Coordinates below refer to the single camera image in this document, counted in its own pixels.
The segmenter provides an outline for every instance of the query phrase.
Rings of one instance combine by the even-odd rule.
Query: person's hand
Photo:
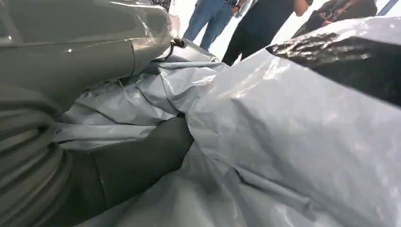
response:
[[[333,22],[326,20],[326,21],[323,22],[322,27],[327,26],[327,25],[332,24],[332,23]]]
[[[239,7],[237,7],[237,6],[234,6],[234,7],[231,8],[231,12],[233,13],[233,15],[238,13],[238,11],[239,11]]]

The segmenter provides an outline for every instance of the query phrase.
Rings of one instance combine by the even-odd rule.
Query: black jacket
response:
[[[338,9],[344,8],[346,3],[350,0],[330,0],[323,4],[323,6],[315,10],[308,21],[306,21],[301,28],[295,33],[294,37],[304,35],[311,31],[320,28],[326,20],[321,14],[330,15]],[[331,22],[337,22],[346,19],[372,17],[377,13],[377,7],[374,0],[356,0],[355,3],[347,7],[341,14],[335,18],[329,18]]]

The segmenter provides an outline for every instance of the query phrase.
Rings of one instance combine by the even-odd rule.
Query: person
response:
[[[238,24],[223,62],[233,65],[270,44],[292,12],[302,16],[313,0],[259,0]]]
[[[312,12],[310,18],[295,33],[293,38],[314,31],[336,21],[372,17],[377,13],[375,0],[331,0]]]
[[[171,0],[152,0],[153,4],[159,5],[167,10],[170,10]]]
[[[194,41],[202,28],[206,27],[200,47],[206,51],[228,25],[231,18],[241,13],[251,0],[198,0],[189,21],[184,38]]]

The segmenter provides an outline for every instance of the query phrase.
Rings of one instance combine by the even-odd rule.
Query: car cover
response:
[[[368,60],[386,44],[394,49],[380,50],[372,71],[385,78],[381,61],[399,57],[400,26],[399,17],[342,21],[291,41],[311,51],[279,45],[270,49],[279,57],[263,49],[231,68],[152,63],[135,82],[105,84],[99,103],[86,93],[77,104],[116,125],[184,113],[194,143],[178,171],[77,227],[400,226],[399,107],[314,68]],[[358,39],[371,42],[347,42]]]

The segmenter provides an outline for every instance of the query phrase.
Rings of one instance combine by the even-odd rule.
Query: jeans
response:
[[[205,24],[208,24],[200,47],[206,51],[209,50],[210,45],[233,17],[231,11],[233,7],[234,5],[228,4],[224,0],[198,0],[184,38],[193,41]]]

